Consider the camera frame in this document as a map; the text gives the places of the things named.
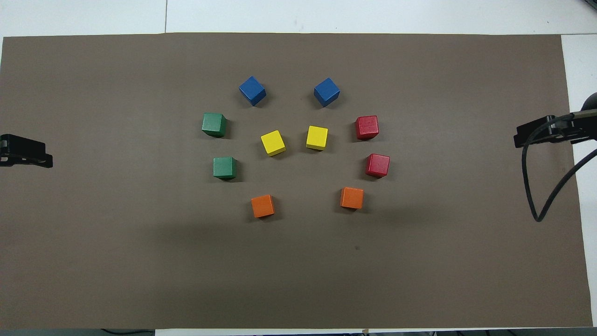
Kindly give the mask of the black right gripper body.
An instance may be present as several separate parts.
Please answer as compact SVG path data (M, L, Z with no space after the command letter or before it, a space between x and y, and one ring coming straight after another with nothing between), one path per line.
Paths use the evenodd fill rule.
M557 135L554 143L581 143L591 140L591 116L566 117L567 119L554 123L554 132Z

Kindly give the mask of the red wooden block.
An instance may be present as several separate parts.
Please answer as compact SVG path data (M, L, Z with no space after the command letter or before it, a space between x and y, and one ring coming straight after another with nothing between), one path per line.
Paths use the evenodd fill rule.
M355 132L358 140L371 140L379 134L377 115L360 116L355 121Z
M390 165L390 156L371 154L367 157L365 174L376 178L387 176Z

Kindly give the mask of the green wooden block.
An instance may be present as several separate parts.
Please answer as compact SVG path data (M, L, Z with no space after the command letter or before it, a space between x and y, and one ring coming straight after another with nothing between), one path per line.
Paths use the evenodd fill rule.
M213 158L213 177L229 180L236 178L237 161L231 157L215 157Z
M221 113L206 112L203 114L201 130L212 137L222 138L226 135L228 119Z

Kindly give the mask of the brown paper table mat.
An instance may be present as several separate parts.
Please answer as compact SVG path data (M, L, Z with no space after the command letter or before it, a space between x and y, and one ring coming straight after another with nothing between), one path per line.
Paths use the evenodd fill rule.
M536 223L513 141L566 112L558 35L5 38L0 133L54 166L0 168L0 328L587 327L576 182ZM213 177L226 156L236 178Z

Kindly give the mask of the orange wooden block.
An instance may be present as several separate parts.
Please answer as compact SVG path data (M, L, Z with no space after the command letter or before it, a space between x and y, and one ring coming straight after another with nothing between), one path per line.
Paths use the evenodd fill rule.
M274 202L270 194L252 198L251 206L255 218L267 217L275 214Z
M347 209L361 209L364 204L364 190L343 187L340 191L340 206Z

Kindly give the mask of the blue wooden block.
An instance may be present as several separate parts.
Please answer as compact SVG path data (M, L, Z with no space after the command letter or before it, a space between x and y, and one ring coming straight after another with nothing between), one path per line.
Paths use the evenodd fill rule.
M251 106L256 106L259 104L267 95L265 87L256 79L255 76L250 76L243 83L241 83L239 86L239 91L251 104Z
M313 94L322 108L334 102L339 97L340 92L340 88L331 78L324 79L313 89Z

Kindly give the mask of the yellow wooden block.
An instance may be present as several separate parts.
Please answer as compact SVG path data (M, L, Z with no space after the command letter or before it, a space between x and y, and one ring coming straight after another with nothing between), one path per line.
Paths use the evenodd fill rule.
M269 157L283 153L286 150L285 143L279 130L264 134L260 137L264 150Z
M323 151L326 149L328 128L310 125L305 140L305 147Z

